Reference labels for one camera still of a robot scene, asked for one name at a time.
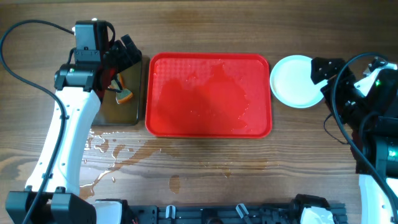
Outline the orange green sponge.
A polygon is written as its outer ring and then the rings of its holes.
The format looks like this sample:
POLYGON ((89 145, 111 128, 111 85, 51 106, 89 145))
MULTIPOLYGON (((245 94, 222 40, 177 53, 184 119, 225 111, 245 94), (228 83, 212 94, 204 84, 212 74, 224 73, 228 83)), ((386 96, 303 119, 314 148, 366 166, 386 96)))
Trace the orange green sponge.
POLYGON ((126 103, 134 96, 132 91, 125 87, 123 77, 120 73, 113 77, 108 90, 116 93, 117 104, 126 103))

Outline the white plate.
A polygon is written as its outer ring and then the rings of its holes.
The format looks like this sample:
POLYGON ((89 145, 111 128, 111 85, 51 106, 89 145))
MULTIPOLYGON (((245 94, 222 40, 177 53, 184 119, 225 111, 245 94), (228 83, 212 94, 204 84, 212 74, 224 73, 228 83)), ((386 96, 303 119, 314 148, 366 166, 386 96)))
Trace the white plate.
POLYGON ((290 55, 279 60, 271 70, 270 86, 283 104, 298 109, 315 106, 323 99, 321 88, 326 80, 314 84, 311 79, 312 58, 290 55))

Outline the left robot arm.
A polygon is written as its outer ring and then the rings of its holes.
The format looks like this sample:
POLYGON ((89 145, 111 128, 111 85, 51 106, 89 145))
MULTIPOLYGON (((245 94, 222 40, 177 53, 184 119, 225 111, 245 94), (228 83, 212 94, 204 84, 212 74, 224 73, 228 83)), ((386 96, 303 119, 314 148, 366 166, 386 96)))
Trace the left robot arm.
POLYGON ((11 191, 6 211, 14 223, 137 223, 126 200, 88 203, 80 198, 80 160, 104 95, 112 91, 119 104, 133 94, 122 72, 142 59, 128 35, 116 40, 107 21, 78 21, 76 46, 55 73, 52 121, 39 161, 25 187, 11 191))

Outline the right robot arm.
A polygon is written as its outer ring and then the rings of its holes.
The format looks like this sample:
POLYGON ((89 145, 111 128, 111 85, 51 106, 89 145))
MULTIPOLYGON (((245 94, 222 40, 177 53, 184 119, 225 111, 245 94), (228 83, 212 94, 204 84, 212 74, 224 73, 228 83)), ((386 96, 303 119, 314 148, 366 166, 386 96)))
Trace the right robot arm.
POLYGON ((381 54, 314 58, 310 78, 356 160, 362 223, 397 223, 397 64, 381 54))

